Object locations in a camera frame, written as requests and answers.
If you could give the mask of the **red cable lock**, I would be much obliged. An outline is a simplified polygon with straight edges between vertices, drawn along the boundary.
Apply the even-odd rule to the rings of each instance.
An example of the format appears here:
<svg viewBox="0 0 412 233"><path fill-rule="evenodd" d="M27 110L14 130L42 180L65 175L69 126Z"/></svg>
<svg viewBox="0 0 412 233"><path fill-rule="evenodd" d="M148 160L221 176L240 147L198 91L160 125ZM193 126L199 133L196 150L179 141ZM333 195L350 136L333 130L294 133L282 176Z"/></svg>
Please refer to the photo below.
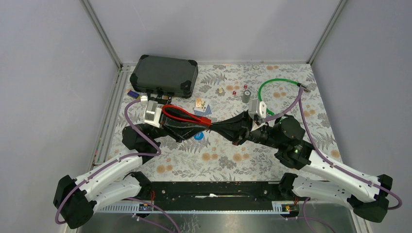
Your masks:
<svg viewBox="0 0 412 233"><path fill-rule="evenodd" d="M176 105L166 104L162 107L162 113L173 120L184 122L184 123L194 123L197 125L202 125L209 127L212 122L211 119L204 116L197 116L189 113L188 111L180 108Z"/></svg>

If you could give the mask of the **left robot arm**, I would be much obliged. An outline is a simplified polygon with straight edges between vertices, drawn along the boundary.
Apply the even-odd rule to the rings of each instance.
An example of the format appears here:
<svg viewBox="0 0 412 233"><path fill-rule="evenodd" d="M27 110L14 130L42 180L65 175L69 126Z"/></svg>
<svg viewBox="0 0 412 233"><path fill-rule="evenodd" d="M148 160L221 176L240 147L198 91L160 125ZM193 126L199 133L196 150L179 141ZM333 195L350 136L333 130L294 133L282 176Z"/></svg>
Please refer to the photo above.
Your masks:
<svg viewBox="0 0 412 233"><path fill-rule="evenodd" d="M134 169L161 154L157 138L169 136L182 142L210 124L210 119L171 104L147 109L142 124L123 129L123 151L83 175L59 180L53 200L56 223L79 228L101 208L123 199L137 197L153 203L157 191L152 182Z"/></svg>

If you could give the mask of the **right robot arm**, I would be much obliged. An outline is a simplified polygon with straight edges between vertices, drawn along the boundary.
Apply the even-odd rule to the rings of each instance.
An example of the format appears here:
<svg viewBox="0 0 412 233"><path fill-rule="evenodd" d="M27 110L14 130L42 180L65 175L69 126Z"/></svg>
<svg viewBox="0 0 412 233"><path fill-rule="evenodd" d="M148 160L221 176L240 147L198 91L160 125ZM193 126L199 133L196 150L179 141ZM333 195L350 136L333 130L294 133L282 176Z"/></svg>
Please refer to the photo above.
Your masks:
<svg viewBox="0 0 412 233"><path fill-rule="evenodd" d="M293 116L284 115L273 126L263 122L264 111L244 111L230 119L212 122L209 118L191 114L174 105L162 111L165 122L178 127L178 135L197 134L211 130L241 145L246 141L276 149L275 158L288 168L303 170L322 178L312 181L293 173L283 175L279 195L292 198L317 198L347 207L357 216L375 223L383 221L389 211L388 194L393 179L385 174L368 175L348 167L321 152L312 141L305 141L309 134L306 124Z"/></svg>

